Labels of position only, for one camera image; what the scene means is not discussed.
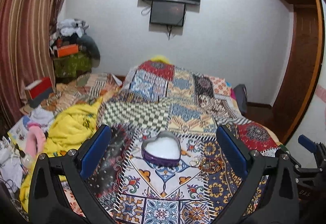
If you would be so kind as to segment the orange shoe box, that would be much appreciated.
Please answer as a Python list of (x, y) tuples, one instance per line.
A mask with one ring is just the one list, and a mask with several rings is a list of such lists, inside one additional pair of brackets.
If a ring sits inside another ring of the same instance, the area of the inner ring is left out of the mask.
[(72, 54), (76, 54), (79, 52), (79, 47), (77, 44), (66, 45), (58, 48), (54, 51), (54, 55), (56, 58), (61, 58), (65, 56), (69, 56)]

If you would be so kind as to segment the purple heart-shaped tin box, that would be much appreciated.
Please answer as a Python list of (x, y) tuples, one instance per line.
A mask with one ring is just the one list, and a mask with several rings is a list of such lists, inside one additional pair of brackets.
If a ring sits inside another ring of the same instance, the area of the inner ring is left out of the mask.
[(175, 167), (181, 160), (181, 144), (173, 133), (161, 131), (142, 143), (141, 155), (154, 165)]

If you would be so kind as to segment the pile of clothes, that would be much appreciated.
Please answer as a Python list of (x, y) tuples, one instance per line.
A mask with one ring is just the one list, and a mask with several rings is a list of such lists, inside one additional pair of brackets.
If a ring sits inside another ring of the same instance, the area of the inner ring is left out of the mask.
[(79, 52), (86, 53), (92, 60), (93, 68), (97, 68), (101, 55), (95, 40), (86, 32), (88, 28), (86, 21), (77, 18), (68, 18), (59, 22), (49, 38), (50, 56), (56, 58), (55, 50), (66, 45), (77, 44)]

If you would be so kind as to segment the colourful patchwork bedspread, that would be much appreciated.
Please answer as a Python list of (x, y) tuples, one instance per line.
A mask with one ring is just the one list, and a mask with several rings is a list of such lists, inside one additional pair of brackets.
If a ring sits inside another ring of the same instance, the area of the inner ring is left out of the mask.
[(221, 125), (265, 156), (280, 147), (240, 113), (224, 79), (150, 60), (97, 104), (95, 117), (84, 105), (60, 113), (44, 152), (78, 149), (101, 125), (111, 138), (100, 141), (105, 151), (85, 183), (116, 223), (211, 223), (242, 182), (218, 142)]

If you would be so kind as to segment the striped red brown curtain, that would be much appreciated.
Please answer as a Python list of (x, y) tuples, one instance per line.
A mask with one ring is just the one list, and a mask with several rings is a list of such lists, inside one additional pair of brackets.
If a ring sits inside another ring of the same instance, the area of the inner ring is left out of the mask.
[(49, 37), (56, 30), (64, 0), (1, 0), (1, 118), (20, 119), (25, 87), (35, 80), (55, 80)]

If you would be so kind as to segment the red and white box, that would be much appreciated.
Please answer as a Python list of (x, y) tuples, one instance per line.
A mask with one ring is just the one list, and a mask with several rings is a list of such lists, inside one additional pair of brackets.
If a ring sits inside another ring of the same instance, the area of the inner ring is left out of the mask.
[(26, 86), (24, 91), (27, 99), (33, 100), (50, 87), (52, 87), (51, 79), (49, 77), (44, 77), (42, 79), (35, 80), (34, 82)]

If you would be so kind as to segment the yellow cartoon blanket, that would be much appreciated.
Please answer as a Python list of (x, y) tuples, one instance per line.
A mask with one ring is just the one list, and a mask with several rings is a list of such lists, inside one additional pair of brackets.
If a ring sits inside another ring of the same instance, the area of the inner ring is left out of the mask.
[[(48, 157), (61, 157), (70, 149), (79, 149), (97, 130), (97, 115), (102, 102), (101, 96), (91, 105), (76, 104), (59, 113), (48, 130), (48, 137), (41, 153), (46, 153)], [(27, 213), (37, 156), (38, 154), (20, 188), (19, 200)], [(71, 191), (68, 191), (68, 202), (75, 213), (84, 217), (76, 200), (72, 200)]]

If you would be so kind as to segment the pink plush slipper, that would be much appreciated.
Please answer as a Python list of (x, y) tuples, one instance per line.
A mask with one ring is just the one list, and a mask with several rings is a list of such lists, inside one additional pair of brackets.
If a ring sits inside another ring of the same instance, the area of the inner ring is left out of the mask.
[(46, 137), (41, 125), (35, 122), (28, 123), (25, 153), (36, 158), (38, 154), (43, 152), (45, 143)]

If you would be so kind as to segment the dark grey bag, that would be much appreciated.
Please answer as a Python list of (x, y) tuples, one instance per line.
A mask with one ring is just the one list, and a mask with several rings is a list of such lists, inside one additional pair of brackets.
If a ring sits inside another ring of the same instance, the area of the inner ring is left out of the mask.
[(247, 113), (248, 96), (246, 86), (244, 84), (238, 84), (235, 88), (233, 88), (233, 92), (235, 94), (239, 111), (241, 112), (241, 114)]

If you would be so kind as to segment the green patterned covered table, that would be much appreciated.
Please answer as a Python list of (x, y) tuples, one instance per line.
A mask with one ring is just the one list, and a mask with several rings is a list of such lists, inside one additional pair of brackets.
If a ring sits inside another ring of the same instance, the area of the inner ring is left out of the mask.
[(92, 70), (92, 60), (84, 52), (54, 58), (54, 72), (57, 78), (75, 78), (78, 72)]

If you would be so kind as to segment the brown wooden wardrobe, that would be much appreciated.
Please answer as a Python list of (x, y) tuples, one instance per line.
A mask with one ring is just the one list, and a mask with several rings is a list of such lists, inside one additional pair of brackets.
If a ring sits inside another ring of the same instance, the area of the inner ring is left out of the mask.
[(284, 0), (293, 7), (289, 59), (272, 106), (272, 130), (286, 144), (300, 125), (317, 86), (324, 53), (321, 0)]

